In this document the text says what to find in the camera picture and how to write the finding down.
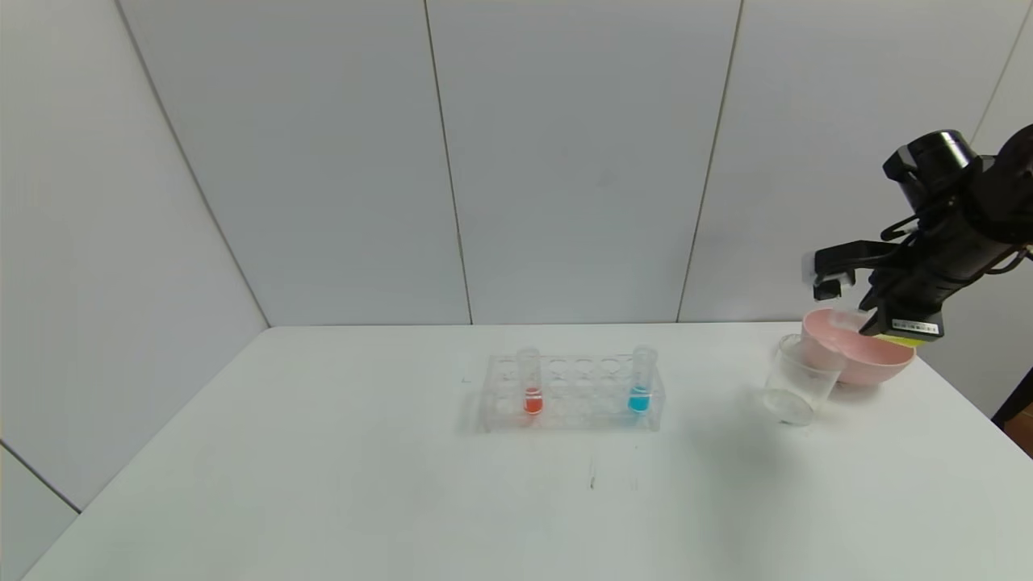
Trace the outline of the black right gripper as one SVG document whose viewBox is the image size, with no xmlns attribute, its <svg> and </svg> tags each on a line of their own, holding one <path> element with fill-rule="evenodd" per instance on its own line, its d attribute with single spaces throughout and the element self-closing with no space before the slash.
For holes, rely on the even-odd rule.
<svg viewBox="0 0 1033 581">
<path fill-rule="evenodd" d="M 946 333 L 946 300 L 988 275 L 1014 269 L 1014 245 L 979 234 L 914 232 L 868 277 L 871 311 L 857 312 L 857 333 L 904 343 L 936 341 Z"/>
</svg>

